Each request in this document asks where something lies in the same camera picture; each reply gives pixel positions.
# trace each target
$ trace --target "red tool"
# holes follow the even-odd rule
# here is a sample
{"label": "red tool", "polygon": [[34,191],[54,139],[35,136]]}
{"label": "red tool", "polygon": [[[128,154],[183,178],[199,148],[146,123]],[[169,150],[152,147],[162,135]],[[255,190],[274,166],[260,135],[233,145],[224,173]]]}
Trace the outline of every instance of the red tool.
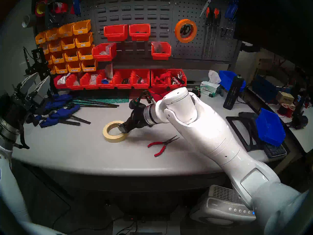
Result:
{"label": "red tool", "polygon": [[150,143],[150,144],[148,145],[148,147],[151,147],[151,146],[153,146],[153,145],[161,145],[161,144],[164,144],[164,146],[162,147],[161,151],[160,151],[159,153],[157,153],[157,154],[154,154],[155,157],[158,157],[158,156],[160,156],[160,155],[164,152],[164,150],[165,150],[167,144],[169,144],[169,143],[171,143],[171,142],[173,142],[173,141],[179,139],[179,137],[176,138],[176,139],[174,139],[176,136],[172,137],[171,139],[169,139],[169,140],[167,140],[167,141],[163,141],[163,142],[161,142],[161,141],[152,142],[152,143]]}

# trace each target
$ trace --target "black bottle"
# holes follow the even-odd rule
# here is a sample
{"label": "black bottle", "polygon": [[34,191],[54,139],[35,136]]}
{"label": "black bottle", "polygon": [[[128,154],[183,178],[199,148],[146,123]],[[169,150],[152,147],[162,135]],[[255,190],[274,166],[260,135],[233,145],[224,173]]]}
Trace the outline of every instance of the black bottle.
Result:
{"label": "black bottle", "polygon": [[239,91],[243,82],[244,82],[244,79],[240,75],[237,75],[233,78],[233,82],[230,86],[230,89],[228,91],[228,94],[226,96],[226,99],[223,105],[224,108],[229,109],[229,110],[233,108],[235,101],[237,97],[239,96]]}

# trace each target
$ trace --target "orange tape roll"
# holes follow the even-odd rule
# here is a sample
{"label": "orange tape roll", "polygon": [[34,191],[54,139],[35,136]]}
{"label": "orange tape roll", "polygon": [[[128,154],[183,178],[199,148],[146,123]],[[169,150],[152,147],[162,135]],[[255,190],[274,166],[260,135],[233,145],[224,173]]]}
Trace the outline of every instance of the orange tape roll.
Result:
{"label": "orange tape roll", "polygon": [[[180,33],[180,30],[186,24],[190,25],[190,31],[191,32],[189,33],[189,35],[187,37],[183,38],[181,33]],[[182,19],[175,26],[175,36],[182,43],[191,42],[195,38],[196,35],[197,35],[197,26],[196,26],[195,22],[193,22],[189,19]]]}

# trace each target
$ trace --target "white tissue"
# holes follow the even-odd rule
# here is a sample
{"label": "white tissue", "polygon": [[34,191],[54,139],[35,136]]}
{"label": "white tissue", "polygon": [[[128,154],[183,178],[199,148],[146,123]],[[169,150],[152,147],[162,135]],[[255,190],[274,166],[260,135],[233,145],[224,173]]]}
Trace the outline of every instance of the white tissue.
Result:
{"label": "white tissue", "polygon": [[209,70],[209,82],[214,84],[219,84],[221,82],[221,79],[216,71]]}

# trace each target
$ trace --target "tissue box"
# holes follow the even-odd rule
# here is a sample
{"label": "tissue box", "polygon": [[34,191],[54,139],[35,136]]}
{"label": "tissue box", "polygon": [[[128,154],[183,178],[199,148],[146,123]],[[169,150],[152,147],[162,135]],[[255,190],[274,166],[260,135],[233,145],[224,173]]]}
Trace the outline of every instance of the tissue box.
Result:
{"label": "tissue box", "polygon": [[211,82],[201,82],[200,92],[201,94],[208,95],[210,97],[214,97],[219,93],[220,84],[214,84]]}

